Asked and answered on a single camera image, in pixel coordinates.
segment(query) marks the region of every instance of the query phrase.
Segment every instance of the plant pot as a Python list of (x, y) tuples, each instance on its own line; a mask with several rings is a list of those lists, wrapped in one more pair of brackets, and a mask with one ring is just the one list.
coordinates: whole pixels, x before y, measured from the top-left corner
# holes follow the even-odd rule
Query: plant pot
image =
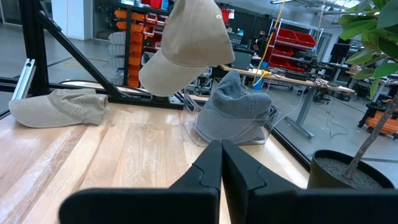
[[(330, 151), (330, 150), (318, 150), (313, 154), (311, 160), (311, 172), (308, 180), (308, 189), (322, 189), (322, 188), (355, 188), (346, 182), (336, 178), (331, 172), (328, 172), (320, 165), (319, 158), (333, 159), (340, 161), (344, 164), (350, 164), (352, 157), (346, 154)], [(382, 188), (393, 189), (394, 184), (383, 174), (377, 171), (375, 168), (360, 161), (357, 167), (358, 170), (364, 172), (375, 180)]]

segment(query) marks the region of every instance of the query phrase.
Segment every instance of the gray floor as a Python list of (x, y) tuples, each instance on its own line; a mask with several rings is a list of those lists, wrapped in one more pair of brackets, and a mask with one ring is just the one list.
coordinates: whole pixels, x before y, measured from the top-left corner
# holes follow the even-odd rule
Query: gray floor
[[(111, 58), (107, 42), (101, 40), (71, 41), (86, 57), (92, 58), (90, 61), (106, 78), (110, 78), (115, 74), (115, 68), (107, 62)], [(53, 64), (49, 67), (50, 82), (59, 83), (66, 80), (94, 81), (90, 74), (75, 63), (70, 54), (47, 33), (45, 35), (45, 43), (47, 62), (49, 65)], [(0, 76), (18, 76), (26, 58), (21, 27), (0, 24), (0, 48), (2, 49), (2, 54), (0, 54)], [(282, 110), (281, 116), (291, 112), (300, 101), (296, 88), (294, 91), (288, 91), (286, 87), (271, 86), (268, 94), (272, 97), (273, 104)], [(0, 111), (7, 108), (11, 96), (12, 94), (10, 93), (0, 92)], [(328, 117), (326, 111), (329, 111), (331, 107), (331, 114), (334, 116), (332, 121), (345, 127), (348, 131), (347, 135), (337, 135), (330, 138), (329, 130), (326, 126)], [(300, 107), (290, 117), (295, 119), (299, 111)], [(282, 120), (276, 128), (308, 157), (311, 157), (313, 152), (318, 149), (332, 149), (353, 155), (369, 136), (365, 127), (357, 128), (357, 123), (363, 117), (365, 111), (366, 107), (363, 100), (351, 100), (350, 102), (342, 102), (340, 100), (333, 102), (332, 100), (329, 105), (321, 106), (316, 106), (312, 103), (307, 119), (304, 122), (304, 127), (315, 135), (312, 140), (301, 135), (285, 120)], [(332, 130), (332, 134), (346, 132), (343, 128), (334, 124), (328, 123), (328, 125)], [(366, 153), (366, 158), (364, 158), (364, 161), (386, 174), (396, 186), (398, 186), (398, 172), (395, 172), (398, 169), (397, 142), (398, 140), (394, 141), (390, 137), (379, 136)]]

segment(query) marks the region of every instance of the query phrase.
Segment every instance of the plant stem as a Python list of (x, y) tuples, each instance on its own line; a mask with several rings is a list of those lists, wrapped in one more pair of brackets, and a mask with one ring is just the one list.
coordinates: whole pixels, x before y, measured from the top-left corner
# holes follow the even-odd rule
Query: plant stem
[(366, 150), (368, 150), (369, 146), (376, 140), (377, 136), (380, 133), (380, 130), (384, 126), (384, 124), (387, 122), (388, 118), (391, 116), (392, 112), (394, 112), (397, 108), (398, 105), (398, 93), (394, 96), (394, 99), (392, 103), (389, 103), (389, 105), (386, 108), (386, 111), (384, 112), (383, 116), (381, 117), (379, 123), (377, 126), (373, 129), (371, 135), (363, 142), (362, 146), (359, 148), (359, 151), (356, 153), (354, 156), (354, 159), (351, 161), (349, 164), (347, 171), (344, 173), (344, 176), (346, 178), (352, 179), (354, 171), (356, 167), (358, 166), (359, 161), (362, 159), (363, 155), (365, 154)]

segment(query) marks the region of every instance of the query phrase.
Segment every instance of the gray baseball cap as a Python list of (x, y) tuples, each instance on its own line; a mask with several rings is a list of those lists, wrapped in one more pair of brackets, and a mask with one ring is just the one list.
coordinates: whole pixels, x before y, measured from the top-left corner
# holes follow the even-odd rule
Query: gray baseball cap
[(142, 86), (157, 96), (186, 87), (209, 66), (234, 61), (221, 11), (214, 0), (178, 0), (159, 50), (139, 71)]
[(267, 93), (245, 93), (239, 73), (230, 71), (203, 106), (196, 130), (206, 141), (229, 139), (236, 144), (265, 140), (262, 127), (269, 117)]
[(8, 103), (13, 117), (31, 128), (54, 128), (88, 123), (99, 125), (103, 119), (108, 96), (94, 89), (54, 90)]

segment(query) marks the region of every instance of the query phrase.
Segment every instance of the cap brim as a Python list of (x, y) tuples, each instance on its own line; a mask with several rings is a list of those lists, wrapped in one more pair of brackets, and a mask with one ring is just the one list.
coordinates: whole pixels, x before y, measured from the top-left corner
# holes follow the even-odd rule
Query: cap brim
[(153, 95), (170, 96), (194, 81), (205, 69), (176, 65), (159, 50), (139, 71), (139, 81)]
[(53, 107), (47, 96), (13, 100), (8, 106), (18, 122), (31, 128), (54, 128), (81, 123)]

